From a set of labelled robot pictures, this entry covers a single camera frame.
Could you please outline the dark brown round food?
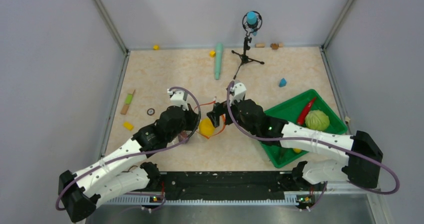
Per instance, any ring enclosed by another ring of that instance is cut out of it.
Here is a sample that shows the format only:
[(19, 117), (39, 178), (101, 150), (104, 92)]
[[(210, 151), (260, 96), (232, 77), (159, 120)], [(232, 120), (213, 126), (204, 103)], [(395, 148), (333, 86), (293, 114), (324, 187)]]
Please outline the dark brown round food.
[(188, 133), (186, 131), (182, 131), (177, 137), (178, 141), (182, 144), (187, 143), (188, 141)]

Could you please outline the clear zip bag orange zipper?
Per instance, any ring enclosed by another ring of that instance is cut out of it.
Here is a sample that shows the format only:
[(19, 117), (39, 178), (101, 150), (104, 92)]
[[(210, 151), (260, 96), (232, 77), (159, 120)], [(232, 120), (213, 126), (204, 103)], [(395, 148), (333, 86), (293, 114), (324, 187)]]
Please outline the clear zip bag orange zipper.
[[(200, 102), (199, 103), (200, 103), (200, 107), (201, 107), (201, 111), (202, 111), (202, 113), (201, 113), (201, 120), (203, 120), (205, 118), (208, 118), (207, 117), (207, 112), (212, 111), (212, 109), (214, 107), (214, 104), (216, 102), (219, 102), (219, 101), (220, 100), (218, 99), (217, 96), (210, 97), (210, 98), (202, 97), (200, 99)], [(200, 135), (199, 132), (198, 132), (198, 129), (199, 129), (199, 127), (198, 127), (197, 130), (196, 130), (196, 132), (195, 132), (195, 134), (190, 138), (190, 140), (194, 140), (195, 137), (200, 137), (201, 140), (209, 140), (210, 138), (219, 135), (220, 133), (222, 133), (224, 131), (224, 129), (226, 127), (225, 126), (225, 120), (226, 120), (225, 116), (222, 115), (220, 117), (220, 126), (217, 127), (217, 128), (215, 128), (215, 132), (214, 132), (214, 134), (211, 137), (206, 138), (206, 137)]]

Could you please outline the red chili pepper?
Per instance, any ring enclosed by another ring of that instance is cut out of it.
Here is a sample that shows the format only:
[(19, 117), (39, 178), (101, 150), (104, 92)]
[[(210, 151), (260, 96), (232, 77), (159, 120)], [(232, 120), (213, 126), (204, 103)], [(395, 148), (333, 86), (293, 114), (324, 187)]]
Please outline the red chili pepper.
[(302, 109), (300, 115), (297, 118), (296, 124), (299, 126), (304, 125), (305, 122), (305, 118), (308, 115), (312, 105), (314, 104), (314, 102), (316, 101), (316, 97), (312, 98), (306, 105), (305, 107)]

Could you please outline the green cabbage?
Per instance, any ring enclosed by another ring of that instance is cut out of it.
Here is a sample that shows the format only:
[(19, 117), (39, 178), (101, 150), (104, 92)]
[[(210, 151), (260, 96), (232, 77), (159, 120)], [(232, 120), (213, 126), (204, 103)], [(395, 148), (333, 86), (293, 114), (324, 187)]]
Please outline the green cabbage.
[(306, 115), (305, 125), (307, 128), (324, 131), (330, 126), (329, 117), (321, 110), (312, 110)]

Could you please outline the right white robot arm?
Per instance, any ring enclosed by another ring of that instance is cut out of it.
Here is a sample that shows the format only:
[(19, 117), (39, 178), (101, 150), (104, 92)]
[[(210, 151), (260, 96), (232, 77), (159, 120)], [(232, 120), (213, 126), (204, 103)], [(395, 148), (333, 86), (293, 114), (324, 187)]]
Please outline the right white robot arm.
[(330, 134), (301, 127), (264, 113), (253, 100), (214, 104), (207, 117), (214, 126), (225, 116), (225, 125), (237, 123), (268, 146), (297, 148), (327, 157), (321, 162), (303, 161), (293, 169), (293, 183), (300, 190), (324, 181), (348, 181), (362, 188), (376, 188), (383, 153), (371, 136)]

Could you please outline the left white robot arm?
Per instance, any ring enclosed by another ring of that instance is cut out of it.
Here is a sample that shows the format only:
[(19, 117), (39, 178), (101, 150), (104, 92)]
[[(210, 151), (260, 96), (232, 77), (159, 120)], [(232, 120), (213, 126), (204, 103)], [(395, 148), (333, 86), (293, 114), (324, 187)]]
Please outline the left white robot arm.
[(90, 216), (106, 201), (138, 189), (155, 190), (162, 183), (156, 164), (147, 159), (169, 150), (183, 131), (196, 131), (201, 113), (169, 106), (154, 123), (142, 127), (121, 147), (85, 169), (59, 176), (58, 200), (72, 222)]

